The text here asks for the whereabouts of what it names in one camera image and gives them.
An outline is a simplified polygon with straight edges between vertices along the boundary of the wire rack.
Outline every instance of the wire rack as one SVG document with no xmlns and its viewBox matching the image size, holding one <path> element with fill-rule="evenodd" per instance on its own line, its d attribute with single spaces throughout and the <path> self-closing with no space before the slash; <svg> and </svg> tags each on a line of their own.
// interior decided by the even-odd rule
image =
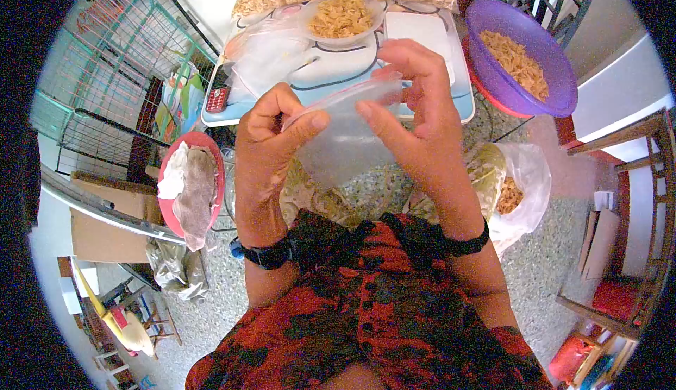
<svg viewBox="0 0 676 390">
<path fill-rule="evenodd" d="M 143 182 L 157 148 L 196 118 L 217 56 L 176 0 L 78 0 L 30 116 L 60 147 L 56 171 Z"/>
</svg>

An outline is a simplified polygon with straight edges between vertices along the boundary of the fingernail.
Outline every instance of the fingernail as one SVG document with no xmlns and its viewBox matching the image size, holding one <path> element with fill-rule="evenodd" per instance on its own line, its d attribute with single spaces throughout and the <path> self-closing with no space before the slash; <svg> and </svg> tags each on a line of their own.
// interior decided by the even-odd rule
<svg viewBox="0 0 676 390">
<path fill-rule="evenodd" d="M 356 108 L 357 108 L 357 112 L 359 112 L 359 114 L 363 115 L 366 119 L 370 118 L 371 113 L 373 112 L 373 110 L 371 109 L 371 106 L 365 101 L 359 101 L 357 103 Z"/>
<path fill-rule="evenodd" d="M 327 124 L 326 118 L 323 115 L 316 115 L 314 119 L 312 119 L 312 125 L 317 128 L 317 129 L 322 129 L 325 128 Z"/>
</svg>

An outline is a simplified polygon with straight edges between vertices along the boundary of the red and black patterned top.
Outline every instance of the red and black patterned top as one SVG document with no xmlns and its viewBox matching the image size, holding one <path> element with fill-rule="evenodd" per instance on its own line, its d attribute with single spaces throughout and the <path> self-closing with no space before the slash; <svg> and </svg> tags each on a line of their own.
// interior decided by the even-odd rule
<svg viewBox="0 0 676 390">
<path fill-rule="evenodd" d="M 397 234 L 383 222 L 349 233 L 299 213 L 289 235 L 320 242 L 317 267 L 270 307 L 249 309 L 185 388 L 315 389 L 366 362 L 389 389 L 551 390 L 519 330 L 488 330 L 443 260 L 419 248 L 411 260 L 400 242 L 424 239 L 409 227 L 420 221 L 389 218 Z"/>
</svg>

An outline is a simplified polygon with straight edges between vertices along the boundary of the hand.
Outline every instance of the hand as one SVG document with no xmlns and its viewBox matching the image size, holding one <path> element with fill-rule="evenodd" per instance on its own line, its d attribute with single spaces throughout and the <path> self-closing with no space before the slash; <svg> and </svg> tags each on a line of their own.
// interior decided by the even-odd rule
<svg viewBox="0 0 676 390">
<path fill-rule="evenodd" d="M 312 112 L 280 132 L 283 121 L 304 109 L 289 85 L 282 82 L 266 92 L 239 123 L 234 193 L 237 231 L 244 246 L 272 245 L 286 233 L 279 193 L 289 161 L 330 120 L 324 111 Z"/>
<path fill-rule="evenodd" d="M 483 231 L 476 192 L 462 163 L 462 125 L 453 105 L 444 58 L 410 39 L 386 40 L 378 57 L 390 64 L 372 76 L 399 72 L 412 87 L 402 102 L 415 113 L 413 133 L 374 101 L 360 101 L 357 111 L 397 163 L 434 201 L 444 234 L 468 240 Z"/>
<path fill-rule="evenodd" d="M 462 129 L 451 98 L 444 58 L 414 40 L 386 40 L 378 57 L 390 63 L 372 76 L 399 72 L 413 85 L 402 102 L 414 112 L 413 133 L 374 101 L 360 101 L 357 111 L 394 154 L 399 165 L 433 200 L 462 166 Z"/>
</svg>

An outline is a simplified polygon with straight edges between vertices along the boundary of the speckled floor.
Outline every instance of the speckled floor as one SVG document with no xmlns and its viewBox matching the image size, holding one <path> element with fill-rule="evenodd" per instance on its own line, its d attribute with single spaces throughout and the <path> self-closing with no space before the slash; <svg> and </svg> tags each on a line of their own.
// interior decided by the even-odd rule
<svg viewBox="0 0 676 390">
<path fill-rule="evenodd" d="M 553 124 L 535 119 L 503 141 L 525 142 L 533 127 L 552 128 Z M 464 127 L 464 141 L 470 147 L 479 141 L 501 137 L 517 126 L 521 119 L 504 115 L 495 108 L 477 101 L 475 118 Z M 575 300 L 588 300 L 594 283 L 581 283 L 575 263 L 583 239 L 588 197 L 567 197 L 552 194 L 549 208 L 540 225 L 508 248 L 502 265 L 512 298 L 512 308 L 520 329 L 537 358 L 549 364 L 570 329 L 577 321 L 571 311 L 558 305 L 554 298 L 562 285 L 565 293 Z M 224 218 L 217 228 L 230 226 Z M 228 243 L 234 233 L 219 233 L 218 247 L 204 254 L 204 264 L 210 290 L 202 304 L 181 301 L 171 294 L 155 294 L 159 304 L 166 305 L 181 334 L 182 346 L 173 340 L 159 343 L 159 361 L 143 354 L 136 358 L 124 355 L 133 375 L 149 375 L 161 390 L 183 389 L 190 367 L 201 356 L 214 350 L 219 341 L 234 326 L 247 308 L 243 263 L 229 254 Z M 115 264 L 99 265 L 99 288 L 107 291 L 127 277 Z"/>
</svg>

